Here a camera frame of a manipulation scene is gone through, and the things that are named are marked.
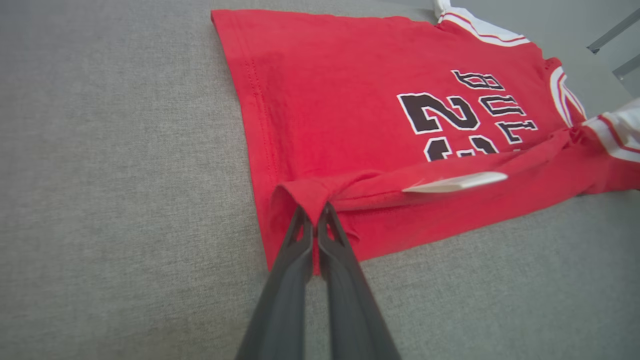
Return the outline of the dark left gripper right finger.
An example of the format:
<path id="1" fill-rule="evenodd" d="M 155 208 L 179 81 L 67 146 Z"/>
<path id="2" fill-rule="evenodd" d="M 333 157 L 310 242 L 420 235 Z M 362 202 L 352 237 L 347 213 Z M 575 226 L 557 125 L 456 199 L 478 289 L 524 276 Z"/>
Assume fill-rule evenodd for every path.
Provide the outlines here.
<path id="1" fill-rule="evenodd" d="M 327 283 L 331 357 L 399 360 L 401 355 L 331 203 L 326 203 L 318 219 L 317 243 Z"/>

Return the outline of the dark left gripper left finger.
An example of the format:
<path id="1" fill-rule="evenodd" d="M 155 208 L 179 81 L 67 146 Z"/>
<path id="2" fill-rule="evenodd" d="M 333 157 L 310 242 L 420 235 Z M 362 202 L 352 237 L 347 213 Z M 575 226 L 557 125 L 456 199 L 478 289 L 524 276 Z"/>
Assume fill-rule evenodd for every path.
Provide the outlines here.
<path id="1" fill-rule="evenodd" d="M 305 356 L 306 285 L 313 275 L 314 230 L 298 207 L 236 360 L 302 360 Z"/>

